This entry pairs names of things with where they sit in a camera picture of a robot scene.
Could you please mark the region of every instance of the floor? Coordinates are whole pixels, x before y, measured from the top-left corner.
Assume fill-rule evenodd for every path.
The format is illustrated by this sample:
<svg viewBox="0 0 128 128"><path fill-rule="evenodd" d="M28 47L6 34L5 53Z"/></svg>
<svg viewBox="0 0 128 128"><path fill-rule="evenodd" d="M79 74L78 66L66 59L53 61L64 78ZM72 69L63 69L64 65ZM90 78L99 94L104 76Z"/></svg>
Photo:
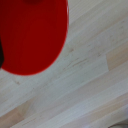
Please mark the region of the floor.
<svg viewBox="0 0 128 128"><path fill-rule="evenodd" d="M34 76L0 71L0 128L108 128L128 119L128 0L68 0L56 62Z"/></svg>

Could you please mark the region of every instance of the red plastic lid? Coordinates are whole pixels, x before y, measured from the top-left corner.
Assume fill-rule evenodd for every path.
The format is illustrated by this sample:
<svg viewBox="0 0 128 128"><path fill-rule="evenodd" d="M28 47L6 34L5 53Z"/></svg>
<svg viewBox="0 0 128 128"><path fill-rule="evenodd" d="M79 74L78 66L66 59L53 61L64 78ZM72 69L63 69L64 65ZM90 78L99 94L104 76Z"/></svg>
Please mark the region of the red plastic lid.
<svg viewBox="0 0 128 128"><path fill-rule="evenodd" d="M0 0L2 68L33 75L60 54L68 30L67 0Z"/></svg>

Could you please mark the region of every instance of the black object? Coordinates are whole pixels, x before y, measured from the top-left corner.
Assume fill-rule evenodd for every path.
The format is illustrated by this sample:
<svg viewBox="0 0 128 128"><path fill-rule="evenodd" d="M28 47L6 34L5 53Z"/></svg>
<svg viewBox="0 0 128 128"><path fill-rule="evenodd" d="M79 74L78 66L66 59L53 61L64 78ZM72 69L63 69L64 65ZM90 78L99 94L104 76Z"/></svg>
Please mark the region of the black object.
<svg viewBox="0 0 128 128"><path fill-rule="evenodd" d="M0 68L2 67L3 62L4 62L4 53L3 53L3 48L0 40Z"/></svg>

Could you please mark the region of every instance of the wood grain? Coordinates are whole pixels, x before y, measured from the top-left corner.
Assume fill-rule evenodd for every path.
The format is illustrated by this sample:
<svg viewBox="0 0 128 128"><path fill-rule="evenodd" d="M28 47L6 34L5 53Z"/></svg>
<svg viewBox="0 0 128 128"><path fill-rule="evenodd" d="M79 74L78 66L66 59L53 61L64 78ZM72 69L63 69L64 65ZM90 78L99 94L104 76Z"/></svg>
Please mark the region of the wood grain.
<svg viewBox="0 0 128 128"><path fill-rule="evenodd" d="M128 119L128 0L68 0L55 63L33 76L0 71L0 128L108 128Z"/></svg>
<svg viewBox="0 0 128 128"><path fill-rule="evenodd" d="M107 54L109 70L112 70L128 60L128 42L115 48Z"/></svg>

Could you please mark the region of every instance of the red object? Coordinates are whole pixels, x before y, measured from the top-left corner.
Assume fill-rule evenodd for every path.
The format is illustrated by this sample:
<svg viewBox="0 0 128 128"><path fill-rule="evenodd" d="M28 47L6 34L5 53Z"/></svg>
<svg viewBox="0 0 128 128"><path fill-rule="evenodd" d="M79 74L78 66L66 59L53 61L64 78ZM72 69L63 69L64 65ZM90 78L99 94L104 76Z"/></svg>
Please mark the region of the red object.
<svg viewBox="0 0 128 128"><path fill-rule="evenodd" d="M33 75L60 54L68 31L67 0L0 0L2 68Z"/></svg>

